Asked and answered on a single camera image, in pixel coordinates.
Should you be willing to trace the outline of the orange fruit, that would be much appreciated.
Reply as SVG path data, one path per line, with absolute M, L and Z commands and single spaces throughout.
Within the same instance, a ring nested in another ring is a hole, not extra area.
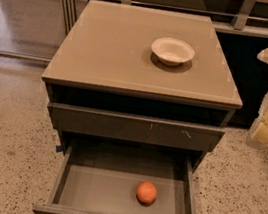
M 136 196 L 142 204 L 152 204 L 156 200 L 157 188 L 151 182 L 142 182 L 136 189 Z

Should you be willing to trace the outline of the blue tape piece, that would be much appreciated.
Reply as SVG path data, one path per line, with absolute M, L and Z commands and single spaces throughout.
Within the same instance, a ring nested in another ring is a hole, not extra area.
M 57 153 L 60 153 L 60 152 L 62 152 L 63 150 L 63 147 L 61 146 L 61 145 L 56 145 L 56 149 L 55 149 L 55 151 L 57 152 Z

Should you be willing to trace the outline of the white paper bowl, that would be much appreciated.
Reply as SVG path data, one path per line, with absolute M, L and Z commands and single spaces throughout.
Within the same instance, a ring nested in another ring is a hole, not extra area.
M 195 57 L 194 50 L 185 41 L 175 38 L 158 38 L 151 45 L 152 52 L 166 66 L 180 66 Z

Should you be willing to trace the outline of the grey drawer cabinet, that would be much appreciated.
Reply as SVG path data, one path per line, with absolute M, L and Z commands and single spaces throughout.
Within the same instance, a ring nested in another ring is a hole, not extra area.
M 158 38 L 185 41 L 195 57 L 166 66 L 152 52 Z M 61 103 L 225 130 L 241 106 L 218 37 L 207 17 L 91 1 L 43 74 L 49 103 Z M 58 132 L 71 145 L 153 151 L 190 161 L 193 173 L 208 152 Z

